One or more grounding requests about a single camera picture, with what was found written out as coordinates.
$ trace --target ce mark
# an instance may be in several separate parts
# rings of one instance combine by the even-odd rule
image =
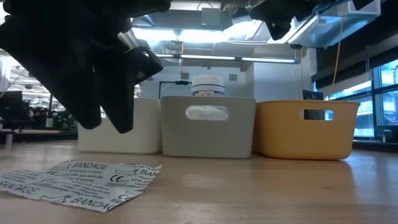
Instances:
[[[113,181],[116,181],[117,183],[119,183],[120,182],[120,180],[123,178],[124,176],[122,176],[122,175],[113,175],[112,177],[111,177],[111,181],[113,182]]]

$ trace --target wooden table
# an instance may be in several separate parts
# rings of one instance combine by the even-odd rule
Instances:
[[[76,141],[0,150],[0,172],[42,170],[70,159],[163,164],[138,198],[93,212],[0,192],[0,223],[398,223],[398,156],[354,151],[344,161],[182,159],[87,154]]]

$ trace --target container lid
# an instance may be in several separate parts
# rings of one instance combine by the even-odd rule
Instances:
[[[198,85],[216,85],[224,87],[224,78],[216,75],[200,75],[192,80],[192,87]]]

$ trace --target wall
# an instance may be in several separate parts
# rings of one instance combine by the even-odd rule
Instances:
[[[220,68],[212,67],[183,67],[183,71],[190,74],[189,81],[198,75],[218,75],[224,78],[225,95],[237,97],[252,97],[250,87],[246,86],[246,74],[240,71],[240,68]],[[238,80],[229,81],[229,74],[237,74]],[[153,76],[154,81],[144,81],[142,83],[141,96],[144,98],[158,98],[160,81],[179,81],[180,67],[166,67],[160,73]],[[162,84],[162,96],[190,96],[191,85],[180,86],[175,84]]]
[[[254,97],[259,101],[301,100],[302,90],[312,90],[311,76],[317,72],[316,51],[308,49],[301,65],[254,64]]]
[[[247,97],[254,98],[254,63],[246,71],[246,94]]]

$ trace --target yellow storage bin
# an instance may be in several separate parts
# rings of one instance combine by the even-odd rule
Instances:
[[[351,154],[359,105],[320,100],[258,103],[254,148],[283,159],[345,159]],[[303,118],[304,110],[330,110],[334,118],[307,120]]]

